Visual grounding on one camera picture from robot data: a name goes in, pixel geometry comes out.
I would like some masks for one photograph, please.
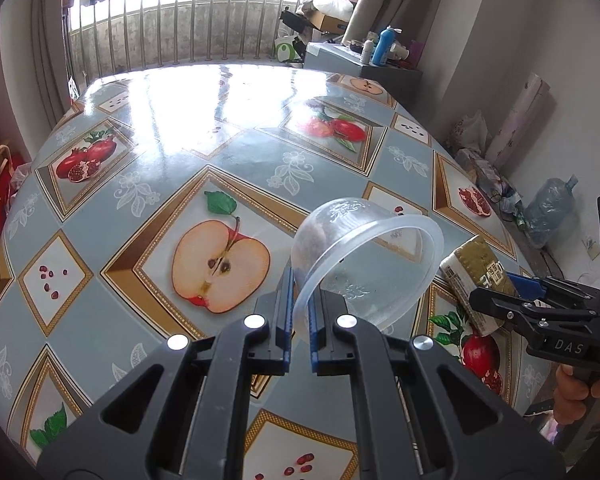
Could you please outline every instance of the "railing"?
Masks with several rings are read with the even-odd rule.
[[[68,70],[95,78],[165,64],[273,58],[278,17],[300,0],[107,0],[65,23]]]

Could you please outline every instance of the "small package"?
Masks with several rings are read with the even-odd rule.
[[[442,260],[440,270],[480,336],[487,336],[503,325],[501,320],[476,312],[469,305],[469,294],[479,286],[510,296],[518,295],[516,287],[484,238],[475,236],[462,244]]]

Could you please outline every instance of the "plastic bowl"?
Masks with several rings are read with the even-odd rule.
[[[444,248],[438,224],[397,215],[361,198],[339,198],[300,225],[291,265],[300,290],[294,330],[308,338],[307,303],[318,285],[344,296],[351,314],[384,330],[416,305],[432,282]]]

